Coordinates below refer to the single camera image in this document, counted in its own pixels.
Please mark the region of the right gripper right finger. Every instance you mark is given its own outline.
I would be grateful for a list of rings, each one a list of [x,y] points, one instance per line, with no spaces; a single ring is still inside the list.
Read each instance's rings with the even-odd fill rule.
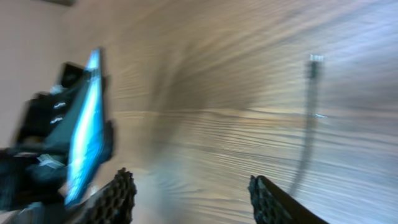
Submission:
[[[250,177],[248,191],[257,224],[328,224],[263,175]]]

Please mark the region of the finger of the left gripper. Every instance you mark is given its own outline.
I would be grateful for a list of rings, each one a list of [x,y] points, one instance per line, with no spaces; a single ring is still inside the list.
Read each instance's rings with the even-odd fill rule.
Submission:
[[[104,114],[104,148],[101,153],[101,162],[108,162],[114,156],[115,123],[111,118],[108,87],[110,76],[102,76],[102,97]]]

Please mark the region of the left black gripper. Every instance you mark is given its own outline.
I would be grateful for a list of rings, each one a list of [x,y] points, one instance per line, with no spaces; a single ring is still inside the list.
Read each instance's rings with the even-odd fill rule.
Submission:
[[[16,138],[1,150],[1,213],[4,223],[65,223],[67,154],[90,110],[93,71],[64,63],[50,91],[27,102]]]

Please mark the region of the blue Galaxy smartphone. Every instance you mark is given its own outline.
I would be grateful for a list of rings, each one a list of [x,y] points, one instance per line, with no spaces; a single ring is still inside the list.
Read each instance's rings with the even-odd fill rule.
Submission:
[[[101,164],[104,149],[103,49],[91,51],[87,89],[70,141],[65,206],[79,204]]]

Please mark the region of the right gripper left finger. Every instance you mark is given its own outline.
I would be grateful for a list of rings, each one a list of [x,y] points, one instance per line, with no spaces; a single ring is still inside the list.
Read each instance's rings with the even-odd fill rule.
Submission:
[[[119,170],[112,181],[78,206],[67,219],[72,224],[130,224],[137,194],[133,173]]]

